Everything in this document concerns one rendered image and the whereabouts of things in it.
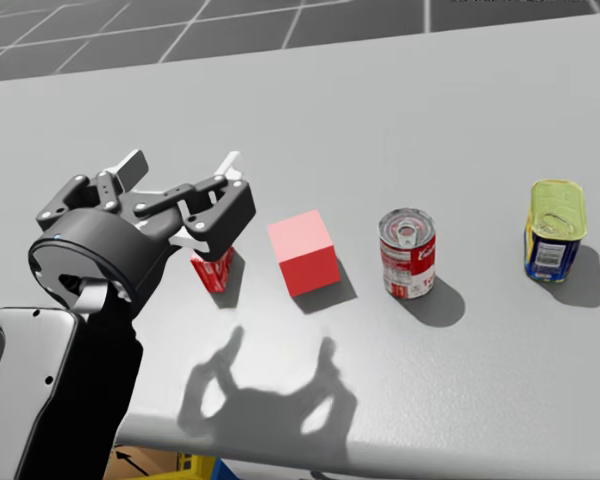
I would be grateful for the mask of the red carton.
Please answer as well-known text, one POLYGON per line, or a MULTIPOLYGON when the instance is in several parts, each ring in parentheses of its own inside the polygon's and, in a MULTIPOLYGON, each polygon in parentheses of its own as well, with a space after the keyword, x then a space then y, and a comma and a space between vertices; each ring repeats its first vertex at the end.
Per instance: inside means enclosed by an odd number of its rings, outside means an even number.
POLYGON ((204 261, 197 254, 191 256, 190 262, 209 293, 225 291, 234 253, 235 249, 230 247, 219 260, 213 262, 204 261))

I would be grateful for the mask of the brown box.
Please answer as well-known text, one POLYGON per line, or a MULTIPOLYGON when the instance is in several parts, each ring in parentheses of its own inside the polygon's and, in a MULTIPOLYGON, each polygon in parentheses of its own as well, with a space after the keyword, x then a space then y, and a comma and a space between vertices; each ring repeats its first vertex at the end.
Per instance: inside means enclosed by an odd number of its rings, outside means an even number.
POLYGON ((176 452, 119 446, 109 457, 103 480, 128 480, 176 471, 176 452))

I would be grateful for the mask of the pink cube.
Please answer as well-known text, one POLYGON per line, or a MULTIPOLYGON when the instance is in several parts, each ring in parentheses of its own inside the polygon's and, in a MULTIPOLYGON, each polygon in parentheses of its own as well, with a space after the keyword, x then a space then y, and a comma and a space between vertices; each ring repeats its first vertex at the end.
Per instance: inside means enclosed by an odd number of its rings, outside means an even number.
POLYGON ((334 243, 317 210, 270 224, 268 235, 291 297, 340 281, 334 243))

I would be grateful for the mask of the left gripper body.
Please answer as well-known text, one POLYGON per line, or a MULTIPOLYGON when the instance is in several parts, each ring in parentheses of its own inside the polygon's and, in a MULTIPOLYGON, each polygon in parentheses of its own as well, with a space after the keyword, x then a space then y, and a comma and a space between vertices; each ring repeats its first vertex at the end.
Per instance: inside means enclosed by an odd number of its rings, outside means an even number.
POLYGON ((31 272, 54 300, 74 309, 82 284, 113 284, 136 317, 158 287, 166 262, 177 248, 170 237, 182 227, 180 211, 171 207, 145 219, 135 217, 132 201, 120 210, 71 209, 48 203, 36 221, 42 230, 28 252, 31 272))

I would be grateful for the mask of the green and blue rectangular can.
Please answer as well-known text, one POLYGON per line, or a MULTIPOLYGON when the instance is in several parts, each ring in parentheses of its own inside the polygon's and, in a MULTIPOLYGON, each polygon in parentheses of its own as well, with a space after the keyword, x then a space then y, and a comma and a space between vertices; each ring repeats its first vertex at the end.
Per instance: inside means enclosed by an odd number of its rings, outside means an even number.
POLYGON ((576 182, 536 181, 525 225, 524 267, 533 280, 562 283, 588 231, 584 191, 576 182))

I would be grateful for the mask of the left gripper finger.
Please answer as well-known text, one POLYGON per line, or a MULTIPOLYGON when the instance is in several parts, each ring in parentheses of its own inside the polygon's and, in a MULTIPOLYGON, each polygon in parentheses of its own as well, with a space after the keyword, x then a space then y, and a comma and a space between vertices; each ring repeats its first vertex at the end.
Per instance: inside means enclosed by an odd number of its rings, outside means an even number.
POLYGON ((210 177, 195 184, 166 191, 133 190, 136 228, 145 232, 152 220, 171 213, 172 224, 160 233, 167 244, 190 249, 205 261, 219 260, 256 213, 243 163, 242 153, 231 151, 210 177))
POLYGON ((120 163, 93 177, 75 175, 41 209, 36 222, 42 231, 46 231, 63 215, 76 209, 119 213, 122 197, 139 183, 148 170, 144 153, 134 149, 120 163))

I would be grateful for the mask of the yellow box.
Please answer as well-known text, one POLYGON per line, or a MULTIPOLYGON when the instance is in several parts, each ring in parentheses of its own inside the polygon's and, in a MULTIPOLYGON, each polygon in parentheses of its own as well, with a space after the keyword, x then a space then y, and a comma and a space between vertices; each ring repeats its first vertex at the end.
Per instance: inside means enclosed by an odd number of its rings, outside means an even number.
POLYGON ((212 480, 215 464, 215 457, 179 453, 177 471, 187 480, 212 480))

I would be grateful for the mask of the red and white can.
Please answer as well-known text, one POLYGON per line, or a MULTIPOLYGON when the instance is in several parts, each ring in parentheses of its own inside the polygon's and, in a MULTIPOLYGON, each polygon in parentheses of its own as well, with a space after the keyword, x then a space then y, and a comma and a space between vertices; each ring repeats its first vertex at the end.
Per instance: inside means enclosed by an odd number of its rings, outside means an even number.
POLYGON ((435 280, 433 219, 419 209, 394 209, 381 218, 378 233, 386 290, 401 300, 426 295, 435 280))

